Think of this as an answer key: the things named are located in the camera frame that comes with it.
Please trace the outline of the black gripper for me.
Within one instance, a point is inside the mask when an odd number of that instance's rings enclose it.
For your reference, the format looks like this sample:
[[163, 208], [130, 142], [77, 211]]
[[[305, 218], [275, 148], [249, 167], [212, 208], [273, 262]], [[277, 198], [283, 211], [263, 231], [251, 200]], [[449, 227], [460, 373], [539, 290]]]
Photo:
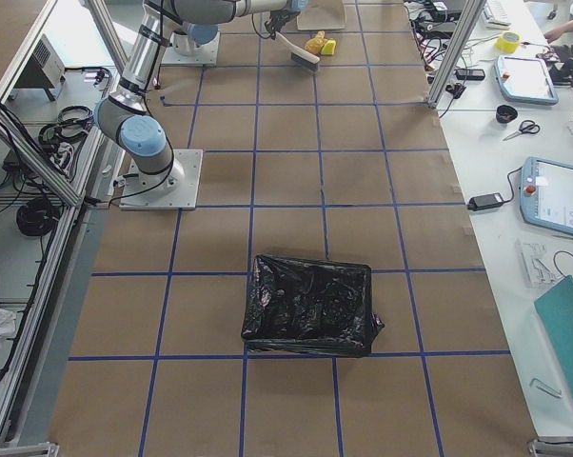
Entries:
[[290, 20], [291, 12], [289, 10], [273, 10], [265, 22], [265, 29], [269, 35], [275, 35]]

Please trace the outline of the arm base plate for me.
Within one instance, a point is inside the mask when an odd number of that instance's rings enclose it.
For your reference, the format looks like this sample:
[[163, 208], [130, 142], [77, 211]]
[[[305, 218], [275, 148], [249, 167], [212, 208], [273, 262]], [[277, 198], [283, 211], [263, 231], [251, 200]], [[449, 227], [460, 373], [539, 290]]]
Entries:
[[217, 64], [220, 33], [206, 44], [196, 44], [189, 35], [173, 33], [170, 46], [164, 53], [164, 66], [215, 67]]
[[141, 173], [130, 160], [127, 178], [120, 199], [121, 209], [186, 209], [196, 208], [200, 184], [203, 151], [176, 149], [169, 173], [147, 175]]

